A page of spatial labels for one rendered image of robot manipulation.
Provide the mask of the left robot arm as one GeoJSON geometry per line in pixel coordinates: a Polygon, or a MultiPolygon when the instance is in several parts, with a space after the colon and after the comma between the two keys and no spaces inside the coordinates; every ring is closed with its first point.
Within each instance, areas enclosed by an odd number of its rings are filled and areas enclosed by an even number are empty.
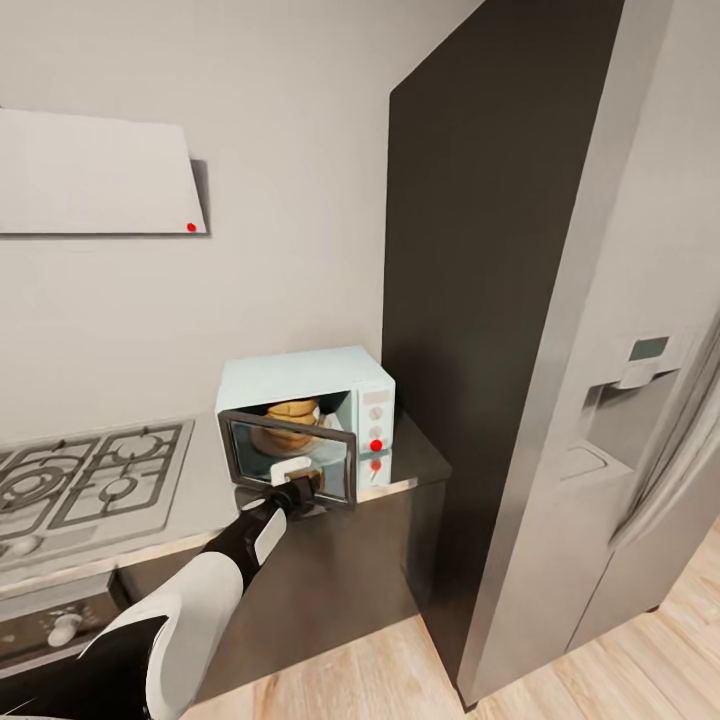
{"type": "Polygon", "coordinates": [[[178,720],[191,708],[243,593],[283,538],[295,505],[321,475],[313,461],[272,465],[263,497],[154,593],[135,603],[82,656],[0,690],[0,720],[178,720]]]}

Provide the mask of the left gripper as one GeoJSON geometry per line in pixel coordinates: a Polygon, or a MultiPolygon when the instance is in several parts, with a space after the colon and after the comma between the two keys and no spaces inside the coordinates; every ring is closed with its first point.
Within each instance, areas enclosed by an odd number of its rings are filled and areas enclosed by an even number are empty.
{"type": "Polygon", "coordinates": [[[295,509],[295,505],[310,502],[311,499],[316,495],[316,490],[320,488],[321,475],[319,473],[314,474],[312,477],[301,477],[293,479],[288,483],[277,485],[276,487],[265,487],[263,495],[269,495],[269,493],[283,493],[289,498],[291,502],[291,509],[295,509]]]}

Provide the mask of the microwave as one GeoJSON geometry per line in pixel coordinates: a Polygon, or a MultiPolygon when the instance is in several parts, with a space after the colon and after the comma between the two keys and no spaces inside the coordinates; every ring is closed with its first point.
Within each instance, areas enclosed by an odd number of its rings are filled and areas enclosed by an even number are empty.
{"type": "Polygon", "coordinates": [[[355,513],[357,455],[389,449],[395,380],[361,345],[225,361],[215,405],[229,479],[263,490],[271,466],[308,457],[315,505],[355,513]],[[320,395],[319,425],[263,417],[263,403],[320,395]]]}

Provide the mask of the popcorn bag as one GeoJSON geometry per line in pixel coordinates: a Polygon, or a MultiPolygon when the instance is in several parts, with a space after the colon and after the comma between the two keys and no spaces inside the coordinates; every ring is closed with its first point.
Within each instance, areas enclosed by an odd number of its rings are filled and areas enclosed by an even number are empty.
{"type": "Polygon", "coordinates": [[[319,425],[320,395],[263,403],[261,415],[307,425],[319,425]]]}

